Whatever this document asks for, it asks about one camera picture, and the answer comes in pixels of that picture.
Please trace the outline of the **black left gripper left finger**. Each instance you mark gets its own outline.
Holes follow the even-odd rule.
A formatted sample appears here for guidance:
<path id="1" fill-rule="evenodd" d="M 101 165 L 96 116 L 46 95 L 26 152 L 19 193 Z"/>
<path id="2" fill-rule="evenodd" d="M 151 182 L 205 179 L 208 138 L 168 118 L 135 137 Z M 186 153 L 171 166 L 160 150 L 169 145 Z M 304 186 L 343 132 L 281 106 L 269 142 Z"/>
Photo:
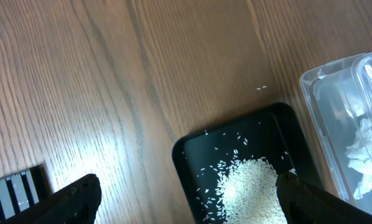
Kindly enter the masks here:
<path id="1" fill-rule="evenodd" d="M 7 224 L 94 224 L 101 204 L 101 186 L 87 174 L 49 198 L 7 219 Z"/>

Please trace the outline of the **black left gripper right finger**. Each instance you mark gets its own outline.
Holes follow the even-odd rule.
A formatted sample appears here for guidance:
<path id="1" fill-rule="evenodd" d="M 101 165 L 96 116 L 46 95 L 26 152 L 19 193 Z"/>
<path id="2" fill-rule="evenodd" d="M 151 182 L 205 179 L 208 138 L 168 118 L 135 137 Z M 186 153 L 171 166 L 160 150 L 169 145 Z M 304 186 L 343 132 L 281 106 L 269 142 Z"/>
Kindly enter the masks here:
<path id="1" fill-rule="evenodd" d="M 372 224 L 372 215 L 286 172 L 276 181 L 288 224 Z"/>

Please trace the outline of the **white tissue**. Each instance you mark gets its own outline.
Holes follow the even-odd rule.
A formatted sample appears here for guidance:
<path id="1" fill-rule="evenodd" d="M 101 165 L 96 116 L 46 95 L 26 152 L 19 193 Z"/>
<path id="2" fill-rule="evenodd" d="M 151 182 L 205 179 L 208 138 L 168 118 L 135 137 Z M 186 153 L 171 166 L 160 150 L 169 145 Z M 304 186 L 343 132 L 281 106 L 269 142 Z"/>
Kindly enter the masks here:
<path id="1" fill-rule="evenodd" d="M 348 167 L 363 174 L 353 193 L 354 199 L 362 199 L 372 190 L 372 124 L 369 119 L 360 121 L 353 144 L 346 147 L 345 155 L 349 158 Z"/>

